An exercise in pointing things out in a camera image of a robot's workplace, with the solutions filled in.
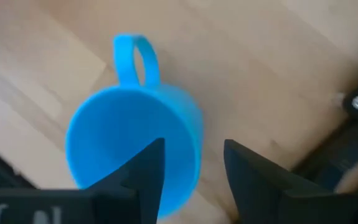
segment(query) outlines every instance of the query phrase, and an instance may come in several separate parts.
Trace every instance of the wooden table surface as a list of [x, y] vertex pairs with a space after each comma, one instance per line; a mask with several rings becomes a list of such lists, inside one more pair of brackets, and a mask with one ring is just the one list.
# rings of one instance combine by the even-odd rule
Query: wooden table surface
[[146, 35], [163, 81], [204, 112], [197, 191], [165, 222], [235, 218], [224, 139], [290, 169], [343, 122], [332, 101], [358, 84], [358, 1], [0, 0], [0, 155], [39, 187], [75, 187], [65, 130], [117, 83], [119, 32]]

